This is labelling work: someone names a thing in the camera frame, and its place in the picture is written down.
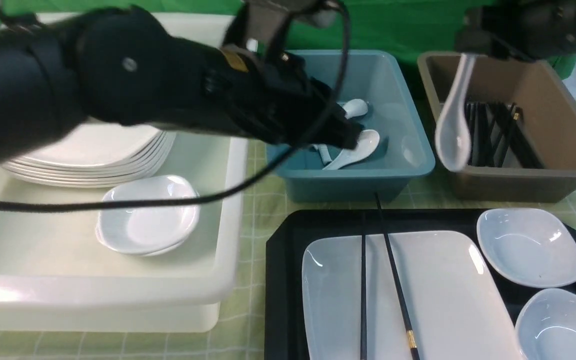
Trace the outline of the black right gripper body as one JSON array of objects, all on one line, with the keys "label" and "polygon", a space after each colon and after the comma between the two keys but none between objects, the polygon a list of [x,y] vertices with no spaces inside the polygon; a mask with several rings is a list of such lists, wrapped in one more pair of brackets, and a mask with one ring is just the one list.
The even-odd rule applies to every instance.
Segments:
[{"label": "black right gripper body", "polygon": [[469,7],[455,50],[533,63],[576,54],[576,0],[498,0]]}]

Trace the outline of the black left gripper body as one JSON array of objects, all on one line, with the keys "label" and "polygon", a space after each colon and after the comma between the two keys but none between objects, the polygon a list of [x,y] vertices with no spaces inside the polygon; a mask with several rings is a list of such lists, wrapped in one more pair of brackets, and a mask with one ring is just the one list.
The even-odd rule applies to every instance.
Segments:
[{"label": "black left gripper body", "polygon": [[309,75],[290,52],[261,66],[253,54],[224,48],[206,71],[210,133],[271,145],[329,145],[351,150],[362,126],[348,120],[332,86]]}]

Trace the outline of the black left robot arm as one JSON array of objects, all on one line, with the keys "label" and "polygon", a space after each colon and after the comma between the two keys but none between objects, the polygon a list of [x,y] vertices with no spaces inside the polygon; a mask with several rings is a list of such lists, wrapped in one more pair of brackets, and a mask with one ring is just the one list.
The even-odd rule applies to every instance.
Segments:
[{"label": "black left robot arm", "polygon": [[362,126],[284,51],[290,24],[323,0],[245,0],[222,44],[175,37],[139,6],[0,29],[0,164],[89,119],[167,132],[351,149]]}]

